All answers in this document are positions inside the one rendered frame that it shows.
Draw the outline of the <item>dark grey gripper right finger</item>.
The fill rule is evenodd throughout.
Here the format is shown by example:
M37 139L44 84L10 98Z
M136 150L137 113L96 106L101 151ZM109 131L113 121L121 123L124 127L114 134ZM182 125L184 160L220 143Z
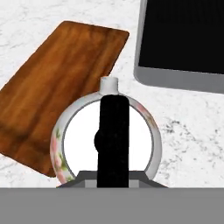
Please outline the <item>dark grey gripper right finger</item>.
M150 180L144 171L130 171L129 188L165 188L165 185Z

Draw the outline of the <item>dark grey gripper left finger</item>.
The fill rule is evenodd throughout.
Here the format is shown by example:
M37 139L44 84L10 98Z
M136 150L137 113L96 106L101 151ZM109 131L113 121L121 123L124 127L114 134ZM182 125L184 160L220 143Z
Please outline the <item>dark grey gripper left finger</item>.
M59 188L96 188L97 186L97 171L80 171L78 176L62 184Z

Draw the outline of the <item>white floral kettle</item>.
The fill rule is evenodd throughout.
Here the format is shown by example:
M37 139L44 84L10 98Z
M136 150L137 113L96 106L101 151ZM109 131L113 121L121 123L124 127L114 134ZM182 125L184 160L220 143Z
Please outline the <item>white floral kettle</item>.
M80 171L97 171L96 188L129 188L130 171L155 178L162 140L150 112L118 92L116 77L105 76L97 92L74 101L60 115L50 157L61 185Z

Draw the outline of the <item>brown wooden tray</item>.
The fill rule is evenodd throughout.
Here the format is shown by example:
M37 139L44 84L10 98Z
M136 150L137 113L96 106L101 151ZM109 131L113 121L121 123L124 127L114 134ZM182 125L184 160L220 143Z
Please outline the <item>brown wooden tray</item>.
M99 89L129 33L64 21L0 89L0 153L48 177L60 114Z

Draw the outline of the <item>black hob with grey frame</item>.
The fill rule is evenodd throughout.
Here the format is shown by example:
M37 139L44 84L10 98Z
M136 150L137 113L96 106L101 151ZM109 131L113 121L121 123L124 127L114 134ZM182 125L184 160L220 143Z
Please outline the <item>black hob with grey frame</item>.
M224 0L141 0L134 76L224 94Z

